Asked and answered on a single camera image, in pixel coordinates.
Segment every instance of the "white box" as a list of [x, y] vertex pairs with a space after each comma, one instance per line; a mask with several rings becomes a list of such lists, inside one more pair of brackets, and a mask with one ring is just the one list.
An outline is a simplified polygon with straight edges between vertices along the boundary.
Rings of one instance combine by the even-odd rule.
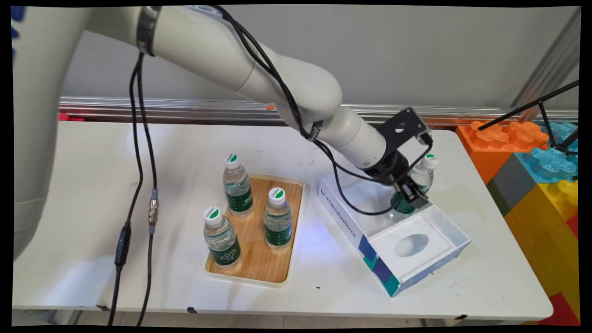
[[[348, 201], [366, 212], [388, 207], [394, 193], [344, 173], [339, 183]], [[458, 257], [471, 242], [431, 202], [402, 220], [395, 213], [360, 214], [343, 201], [334, 175], [321, 179], [318, 197], [391, 297]]]

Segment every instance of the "red toy block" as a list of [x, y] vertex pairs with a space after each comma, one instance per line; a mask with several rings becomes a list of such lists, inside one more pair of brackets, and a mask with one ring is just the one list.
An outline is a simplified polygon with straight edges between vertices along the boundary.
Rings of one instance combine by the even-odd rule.
[[576, 214], [574, 217], [570, 218], [567, 221], [567, 225], [570, 227], [571, 231], [573, 231], [576, 238], [578, 238], [578, 215]]
[[541, 320], [541, 325], [550, 326], [580, 326], [578, 318], [570, 308], [565, 298], [561, 293], [549, 297], [551, 304], [553, 305], [553, 315], [547, 319]]
[[57, 114], [57, 119], [62, 121], [84, 121], [84, 118], [71, 118], [67, 113]]

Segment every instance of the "white bottle cap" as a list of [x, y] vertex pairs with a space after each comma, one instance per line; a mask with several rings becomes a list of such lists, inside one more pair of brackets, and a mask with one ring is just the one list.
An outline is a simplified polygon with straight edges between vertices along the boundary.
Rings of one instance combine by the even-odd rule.
[[434, 170], [438, 166], [439, 162], [440, 159], [434, 154], [427, 154], [422, 158], [423, 166], [429, 170]]
[[220, 209], [216, 206], [206, 208], [204, 210], [204, 221], [211, 226], [220, 223], [220, 221], [222, 221], [222, 213], [220, 212]]
[[286, 191], [281, 187], [274, 187], [269, 190], [269, 203], [279, 205], [286, 202]]
[[225, 160], [224, 160], [224, 164], [226, 166], [226, 168], [228, 169], [236, 169], [239, 167], [240, 162], [239, 162], [239, 157], [236, 156], [235, 154], [230, 154]]

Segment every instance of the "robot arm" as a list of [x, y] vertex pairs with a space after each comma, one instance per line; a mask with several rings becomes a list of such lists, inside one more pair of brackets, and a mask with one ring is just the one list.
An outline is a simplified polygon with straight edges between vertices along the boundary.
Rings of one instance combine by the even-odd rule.
[[[83, 30], [135, 47], [140, 11], [141, 7], [28, 7], [23, 20], [13, 18], [14, 260], [33, 237], [45, 205], [55, 152], [55, 108]], [[413, 136], [429, 139], [427, 126], [414, 112], [401, 112], [392, 119], [407, 124], [415, 120], [410, 131], [395, 133], [391, 121], [377, 130], [340, 106], [341, 88], [328, 71], [261, 46], [290, 88], [307, 131], [323, 120], [317, 138], [356, 167], [374, 178], [404, 175], [408, 163], [397, 148]], [[155, 56], [250, 100], [274, 103], [283, 121], [298, 128], [277, 81], [220, 20], [182, 6], [163, 7], [152, 50]], [[401, 184], [412, 202], [405, 183]]]
[[[141, 7], [97, 8], [87, 29], [135, 46], [140, 11]], [[382, 158], [385, 139], [353, 110], [341, 107], [341, 87], [331, 73], [261, 46], [290, 88], [305, 129], [324, 120], [318, 139], [358, 168], [369, 168]], [[222, 21], [183, 6], [165, 6], [157, 19], [153, 53], [245, 98], [274, 103], [283, 121], [298, 128], [277, 81]]]

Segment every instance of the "water bottle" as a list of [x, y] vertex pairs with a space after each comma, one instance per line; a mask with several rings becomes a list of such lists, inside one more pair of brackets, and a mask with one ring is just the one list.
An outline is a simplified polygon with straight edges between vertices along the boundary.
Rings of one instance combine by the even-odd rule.
[[[419, 190], [426, 194], [432, 183], [434, 182], [434, 169], [438, 166], [438, 157], [434, 154], [427, 154], [422, 158], [422, 161], [416, 164], [411, 171], [409, 171], [409, 177], [417, 184]], [[391, 217], [404, 219], [405, 217], [415, 212], [415, 207], [410, 205], [405, 196], [402, 193], [395, 193], [391, 198], [391, 205], [395, 204]]]
[[216, 266], [229, 270], [235, 267], [240, 258], [239, 240], [232, 223], [216, 206], [204, 210], [205, 243], [214, 257]]
[[239, 157], [230, 154], [225, 160], [224, 192], [228, 199], [228, 205], [232, 215], [244, 218], [253, 211], [253, 196], [251, 195], [251, 183], [247, 171], [239, 162]]
[[292, 238], [292, 208], [286, 201], [286, 191], [274, 187], [263, 209], [265, 242], [272, 249], [285, 248]]

